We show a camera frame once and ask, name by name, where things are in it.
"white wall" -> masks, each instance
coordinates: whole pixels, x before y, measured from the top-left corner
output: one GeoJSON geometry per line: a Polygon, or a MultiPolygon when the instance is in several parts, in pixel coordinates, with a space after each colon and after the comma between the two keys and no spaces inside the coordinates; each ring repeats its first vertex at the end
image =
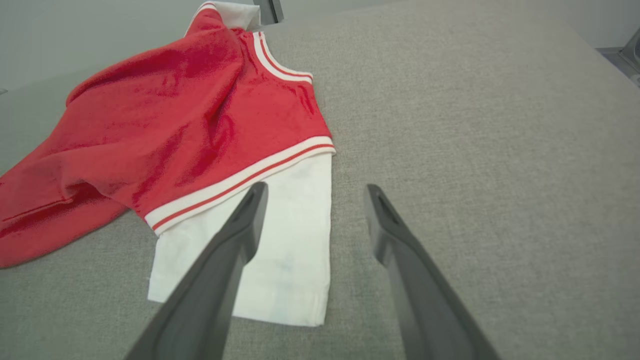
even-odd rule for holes
{"type": "Polygon", "coordinates": [[[640,0],[524,0],[552,12],[592,47],[623,47],[640,28],[640,0]]]}
{"type": "Polygon", "coordinates": [[[0,0],[0,88],[110,65],[177,40],[203,1],[0,0]]]}
{"type": "MultiPolygon", "coordinates": [[[[202,1],[0,0],[0,88],[109,65],[167,44],[184,34],[202,1]]],[[[388,1],[280,0],[287,19],[388,1]]],[[[558,14],[593,47],[623,46],[640,28],[640,0],[514,1],[558,14]]]]}

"clothing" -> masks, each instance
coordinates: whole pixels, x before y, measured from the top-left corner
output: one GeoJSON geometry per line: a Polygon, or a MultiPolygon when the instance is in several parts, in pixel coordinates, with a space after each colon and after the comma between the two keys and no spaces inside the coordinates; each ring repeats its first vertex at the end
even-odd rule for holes
{"type": "Polygon", "coordinates": [[[160,235],[332,153],[311,80],[270,61],[263,34],[226,28],[205,3],[183,39],[78,85],[51,135],[0,177],[0,266],[60,248],[127,208],[160,235]]]}
{"type": "Polygon", "coordinates": [[[278,64],[264,34],[243,29],[258,16],[256,6],[206,2],[183,39],[74,89],[48,139],[0,178],[0,266],[44,255],[131,208],[159,236],[148,298],[165,301],[263,180],[265,224],[234,314],[321,325],[335,150],[313,76],[278,64]]]}
{"type": "MultiPolygon", "coordinates": [[[[246,14],[243,9],[251,8],[228,6],[216,3],[225,24],[237,23],[246,14]]],[[[244,16],[243,23],[251,23],[249,18],[244,16]]],[[[254,39],[257,57],[250,56],[250,61],[262,64],[280,81],[298,81],[302,76],[311,82],[309,73],[283,70],[266,47],[263,34],[254,34],[254,39]]],[[[296,145],[290,154],[313,146],[313,141],[311,138],[296,145]]],[[[263,181],[269,185],[269,199],[260,244],[243,269],[234,316],[286,325],[324,324],[330,285],[331,157],[330,152],[322,152],[266,174],[263,181]]],[[[149,300],[166,301],[245,193],[246,190],[231,195],[159,235],[149,279],[149,300]]]]}

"gray fabric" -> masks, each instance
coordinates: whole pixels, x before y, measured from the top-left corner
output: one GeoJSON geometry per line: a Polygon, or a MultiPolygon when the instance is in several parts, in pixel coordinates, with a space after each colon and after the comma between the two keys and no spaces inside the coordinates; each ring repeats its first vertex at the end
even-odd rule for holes
{"type": "MultiPolygon", "coordinates": [[[[403,358],[362,214],[376,183],[505,359],[637,359],[640,92],[550,19],[429,0],[266,28],[280,63],[314,73],[338,151],[332,287],[324,327],[234,319],[225,358],[403,358]]],[[[55,123],[62,103],[33,94],[55,123]]],[[[7,96],[3,129],[40,121],[7,96]]],[[[0,359],[121,358],[157,309],[153,246],[128,213],[1,270],[0,359]]]]}

